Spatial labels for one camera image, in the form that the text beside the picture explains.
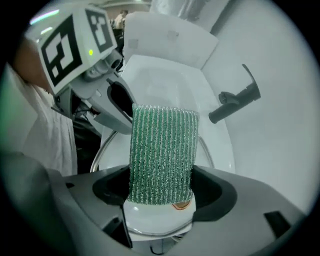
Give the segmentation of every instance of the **led light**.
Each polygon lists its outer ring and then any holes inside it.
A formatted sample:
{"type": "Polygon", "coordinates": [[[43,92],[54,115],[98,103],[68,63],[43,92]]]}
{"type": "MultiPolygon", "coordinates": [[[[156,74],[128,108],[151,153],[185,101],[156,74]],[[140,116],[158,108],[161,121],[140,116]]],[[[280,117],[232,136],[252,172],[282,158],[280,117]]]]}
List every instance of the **led light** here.
{"type": "Polygon", "coordinates": [[[38,17],[35,17],[32,20],[30,20],[30,25],[35,24],[38,21],[41,21],[43,19],[46,19],[46,18],[48,18],[50,16],[53,16],[53,15],[56,15],[58,13],[59,13],[59,10],[53,10],[53,11],[49,11],[49,12],[47,12],[45,14],[42,14],[42,15],[40,15],[38,17]]]}
{"type": "Polygon", "coordinates": [[[40,35],[43,35],[44,33],[48,32],[48,31],[50,31],[50,30],[52,30],[52,26],[47,27],[46,29],[42,30],[41,33],[40,33],[40,35]]]}

